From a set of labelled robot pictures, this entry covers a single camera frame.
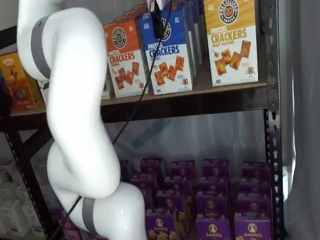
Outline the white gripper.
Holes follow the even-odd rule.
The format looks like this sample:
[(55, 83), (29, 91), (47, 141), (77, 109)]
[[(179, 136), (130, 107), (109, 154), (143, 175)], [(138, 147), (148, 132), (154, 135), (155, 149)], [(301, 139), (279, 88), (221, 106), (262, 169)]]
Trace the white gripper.
[(150, 11), (153, 34), (156, 39), (163, 37), (162, 10), (170, 0), (146, 0), (147, 8)]

